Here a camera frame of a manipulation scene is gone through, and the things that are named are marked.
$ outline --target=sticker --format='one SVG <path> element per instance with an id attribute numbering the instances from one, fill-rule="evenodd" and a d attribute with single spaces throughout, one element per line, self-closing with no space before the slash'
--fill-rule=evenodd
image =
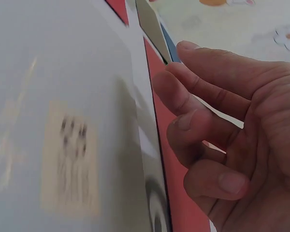
<path id="1" fill-rule="evenodd" d="M 42 165 L 42 208 L 98 215 L 96 135 L 86 120 L 58 102 L 50 103 Z"/>

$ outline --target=skin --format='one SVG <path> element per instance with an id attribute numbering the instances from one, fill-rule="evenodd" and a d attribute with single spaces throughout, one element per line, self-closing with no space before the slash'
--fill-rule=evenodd
<path id="1" fill-rule="evenodd" d="M 290 63 L 181 42 L 153 79 L 178 116 L 167 131 L 184 186 L 218 232 L 290 232 Z M 244 122 L 218 117 L 193 95 Z M 211 149 L 208 141 L 224 152 Z"/>

